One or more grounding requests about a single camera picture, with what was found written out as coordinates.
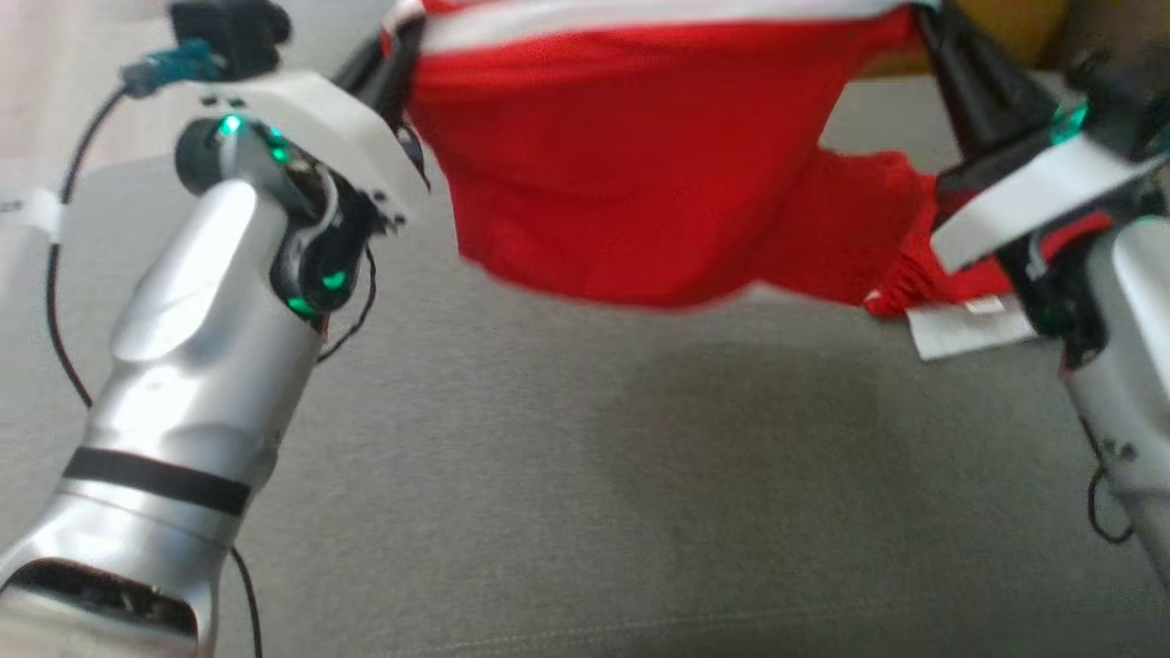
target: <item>clothing tag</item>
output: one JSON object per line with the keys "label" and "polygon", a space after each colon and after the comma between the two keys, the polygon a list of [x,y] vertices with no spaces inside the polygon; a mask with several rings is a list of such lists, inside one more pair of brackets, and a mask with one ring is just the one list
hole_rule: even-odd
{"label": "clothing tag", "polygon": [[[922,361],[936,361],[1037,337],[1014,295],[976,300],[968,306],[931,306],[910,309],[910,334]],[[998,304],[1000,309],[991,310]]]}
{"label": "clothing tag", "polygon": [[975,315],[991,315],[993,313],[1004,313],[1007,310],[1007,307],[1004,306],[1004,300],[999,299],[998,295],[971,300],[966,302],[965,306],[966,310],[973,313]]}

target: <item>red garment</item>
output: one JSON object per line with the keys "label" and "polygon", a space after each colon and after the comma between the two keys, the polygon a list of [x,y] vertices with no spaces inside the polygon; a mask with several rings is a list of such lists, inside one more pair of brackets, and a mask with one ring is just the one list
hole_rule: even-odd
{"label": "red garment", "polygon": [[410,116],[462,255],[500,279],[662,308],[753,281],[851,304],[880,289],[869,309],[899,313],[1007,289],[993,267],[937,267],[934,177],[818,146],[858,69],[914,42],[908,9],[558,32],[425,52]]}

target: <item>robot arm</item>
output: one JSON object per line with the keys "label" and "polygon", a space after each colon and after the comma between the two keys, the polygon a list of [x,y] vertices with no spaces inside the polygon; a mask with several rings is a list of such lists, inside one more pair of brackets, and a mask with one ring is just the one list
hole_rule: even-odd
{"label": "robot arm", "polygon": [[[199,206],[124,311],[117,366],[48,507],[0,557],[6,656],[213,656],[220,569],[328,316],[370,237],[425,191],[393,121],[421,19],[388,61],[366,47],[337,78],[346,94],[275,70],[288,29],[267,0],[178,7],[180,40],[223,60],[212,96],[233,114],[180,138]],[[993,254],[1038,329],[1066,343],[1066,385],[1170,587],[1170,221],[1149,180],[1170,76],[1083,70],[1088,104],[1058,112],[952,5],[918,19],[965,156],[940,179],[936,247],[951,267]],[[1048,234],[1097,210],[1112,228],[1045,256]]]}
{"label": "robot arm", "polygon": [[[965,156],[940,178],[935,251],[951,272],[994,255],[1034,328],[1065,343],[1061,378],[1101,473],[1170,589],[1170,213],[1154,180],[1170,152],[1170,49],[1086,60],[1069,82],[1087,100],[1066,111],[954,5],[918,20]],[[1112,225],[1046,255],[1094,213]]]}

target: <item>white trim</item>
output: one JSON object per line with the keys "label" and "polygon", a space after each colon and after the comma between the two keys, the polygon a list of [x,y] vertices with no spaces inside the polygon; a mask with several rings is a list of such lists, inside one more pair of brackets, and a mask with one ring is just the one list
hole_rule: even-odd
{"label": "white trim", "polygon": [[[743,21],[859,20],[941,0],[496,0],[449,14],[432,15],[424,53],[490,48],[560,32],[621,27],[677,26]],[[418,0],[405,0],[386,14],[393,30],[417,15]]]}
{"label": "white trim", "polygon": [[972,199],[930,245],[943,269],[957,272],[1165,162],[1158,156],[1135,165],[1078,135]]}

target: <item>gray couch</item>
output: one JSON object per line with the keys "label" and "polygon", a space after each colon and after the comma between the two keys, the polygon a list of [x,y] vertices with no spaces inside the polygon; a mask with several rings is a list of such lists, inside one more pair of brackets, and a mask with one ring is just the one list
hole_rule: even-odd
{"label": "gray couch", "polygon": [[[326,13],[311,5],[295,19]],[[345,41],[374,5],[314,25]],[[825,140],[955,158],[924,80],[851,88]],[[541,299],[461,265],[441,180],[434,198],[432,221],[377,244],[370,325],[314,377],[240,536],[269,656],[1170,653],[1140,548],[1085,520],[1093,461],[1055,345],[925,365],[903,324],[848,308]],[[85,180],[61,303],[91,385],[192,204],[163,159]],[[39,268],[0,321],[4,543],[82,424]],[[223,583],[220,654],[250,656],[230,567]]]}

